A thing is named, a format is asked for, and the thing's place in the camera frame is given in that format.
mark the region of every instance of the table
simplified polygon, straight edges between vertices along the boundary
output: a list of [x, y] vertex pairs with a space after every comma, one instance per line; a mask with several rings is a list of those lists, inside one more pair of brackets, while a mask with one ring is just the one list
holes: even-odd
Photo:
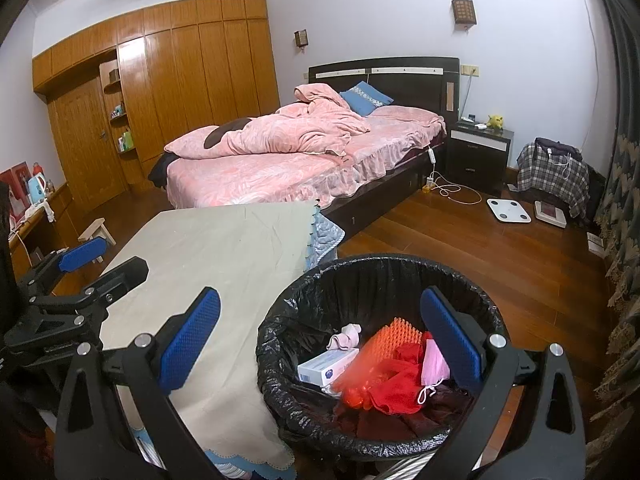
[[[170, 395], [183, 422], [215, 463], [292, 480], [293, 455], [257, 387], [257, 330], [278, 295], [305, 270], [315, 201], [252, 203], [161, 212], [122, 248], [106, 271], [132, 256], [149, 275], [109, 307], [104, 348], [156, 333], [183, 313], [204, 286], [222, 310], [186, 384]], [[119, 388], [130, 425], [143, 425], [128, 389]]]
[[[48, 200], [56, 218], [55, 222], [49, 223], [46, 213], [38, 209], [20, 227], [18, 236], [13, 236], [9, 240], [16, 279], [31, 268], [29, 253], [36, 248], [39, 248], [42, 254], [47, 254], [63, 248], [73, 248], [79, 244], [78, 236], [85, 225], [66, 182], [53, 192]], [[75, 294], [84, 285], [84, 281], [85, 277], [80, 272], [68, 274], [54, 289], [54, 293]]]

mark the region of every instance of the power outlet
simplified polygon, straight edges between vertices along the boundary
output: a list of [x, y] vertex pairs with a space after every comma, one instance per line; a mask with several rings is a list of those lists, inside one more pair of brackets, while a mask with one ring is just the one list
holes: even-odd
[[480, 67], [476, 65], [460, 65], [460, 75], [480, 77]]

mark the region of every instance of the curtain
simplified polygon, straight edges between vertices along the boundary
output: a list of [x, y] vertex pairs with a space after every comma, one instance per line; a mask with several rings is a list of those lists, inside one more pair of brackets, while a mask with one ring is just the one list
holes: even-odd
[[607, 350], [616, 361], [596, 389], [605, 408], [592, 420], [605, 417], [608, 422], [600, 437], [588, 444], [591, 467], [640, 409], [640, 37], [617, 0], [604, 2], [616, 49], [619, 110], [612, 164], [596, 221], [607, 261], [612, 261], [607, 276], [615, 292], [609, 307], [620, 319]]

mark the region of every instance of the wooden desk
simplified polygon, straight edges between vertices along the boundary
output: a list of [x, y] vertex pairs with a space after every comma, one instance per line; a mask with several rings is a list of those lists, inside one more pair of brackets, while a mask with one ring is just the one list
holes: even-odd
[[[14, 236], [9, 240], [16, 279], [31, 268], [29, 253], [36, 248], [40, 248], [42, 254], [48, 254], [51, 251], [79, 245], [78, 236], [86, 226], [66, 182], [49, 197], [49, 205], [56, 217], [55, 222], [47, 221], [46, 213], [39, 209], [20, 227], [18, 231], [20, 238]], [[80, 272], [68, 274], [60, 281], [54, 292], [73, 294], [80, 290], [84, 281], [85, 277]]]

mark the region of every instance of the orange plastic mesh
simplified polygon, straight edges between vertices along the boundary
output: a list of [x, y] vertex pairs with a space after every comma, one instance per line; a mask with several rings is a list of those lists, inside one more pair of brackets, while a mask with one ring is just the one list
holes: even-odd
[[373, 384], [386, 380], [373, 377], [373, 368], [383, 359], [393, 358], [394, 351], [401, 344], [420, 343], [421, 340], [422, 332], [408, 321], [396, 317], [390, 325], [383, 326], [367, 341], [349, 367], [332, 383], [332, 390], [341, 392], [342, 400], [352, 408], [368, 409], [366, 392]]

